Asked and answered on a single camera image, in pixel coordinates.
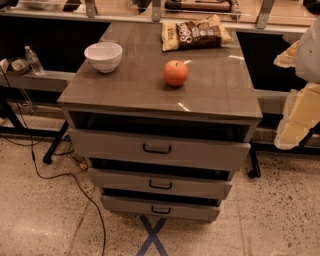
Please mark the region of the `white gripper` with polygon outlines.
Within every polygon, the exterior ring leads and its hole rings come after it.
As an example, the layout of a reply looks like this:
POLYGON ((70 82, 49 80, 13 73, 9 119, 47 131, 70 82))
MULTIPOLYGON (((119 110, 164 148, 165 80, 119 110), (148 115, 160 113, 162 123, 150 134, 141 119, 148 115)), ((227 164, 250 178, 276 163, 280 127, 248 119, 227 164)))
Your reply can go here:
POLYGON ((286 98, 274 139, 278 149, 298 146, 320 122, 320 17, 273 62, 282 68, 295 67, 296 75, 308 82, 301 90, 292 89, 286 98))

